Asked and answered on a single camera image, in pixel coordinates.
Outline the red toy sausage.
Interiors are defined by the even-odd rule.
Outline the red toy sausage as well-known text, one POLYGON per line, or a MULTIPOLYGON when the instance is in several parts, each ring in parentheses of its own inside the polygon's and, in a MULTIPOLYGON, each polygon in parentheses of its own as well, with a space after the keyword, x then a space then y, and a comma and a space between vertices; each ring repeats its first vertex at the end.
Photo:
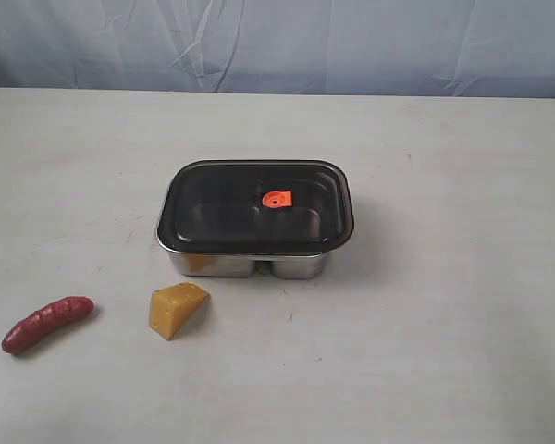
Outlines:
POLYGON ((18 321, 6 333, 1 343, 2 351, 19 355, 61 327, 84 320, 93 310, 94 302, 84 296, 68 296, 50 302, 18 321))

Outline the stainless steel lunch box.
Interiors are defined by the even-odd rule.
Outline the stainless steel lunch box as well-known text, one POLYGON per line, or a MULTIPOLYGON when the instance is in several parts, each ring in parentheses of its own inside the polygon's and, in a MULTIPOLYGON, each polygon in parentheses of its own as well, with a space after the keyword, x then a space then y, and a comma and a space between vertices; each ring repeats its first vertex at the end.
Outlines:
POLYGON ((333 253, 185 253, 172 250, 161 241, 159 245, 180 274, 195 278, 248 278, 261 271, 280 279, 310 280, 325 270, 333 253))

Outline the dark transparent lunch box lid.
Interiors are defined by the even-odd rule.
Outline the dark transparent lunch box lid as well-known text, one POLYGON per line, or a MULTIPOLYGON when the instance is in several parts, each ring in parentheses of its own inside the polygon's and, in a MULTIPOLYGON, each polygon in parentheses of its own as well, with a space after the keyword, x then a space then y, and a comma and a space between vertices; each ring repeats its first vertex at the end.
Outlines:
POLYGON ((156 236, 173 253, 310 256, 352 235, 345 174, 321 160, 206 160, 171 180, 156 236))

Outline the yellow toy cheese wedge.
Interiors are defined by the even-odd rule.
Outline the yellow toy cheese wedge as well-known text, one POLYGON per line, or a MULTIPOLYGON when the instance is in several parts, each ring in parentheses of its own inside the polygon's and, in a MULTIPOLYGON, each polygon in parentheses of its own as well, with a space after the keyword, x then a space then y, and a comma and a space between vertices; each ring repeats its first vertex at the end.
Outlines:
POLYGON ((182 282, 156 290, 150 306, 150 327, 165 340, 172 340, 210 293, 199 286, 182 282))

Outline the blue-grey backdrop cloth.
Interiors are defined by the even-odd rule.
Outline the blue-grey backdrop cloth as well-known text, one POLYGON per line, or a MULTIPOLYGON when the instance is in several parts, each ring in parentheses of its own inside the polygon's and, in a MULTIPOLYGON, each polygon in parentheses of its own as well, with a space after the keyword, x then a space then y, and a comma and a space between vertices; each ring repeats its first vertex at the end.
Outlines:
POLYGON ((0 1, 0 87, 555 98, 555 1, 0 1))

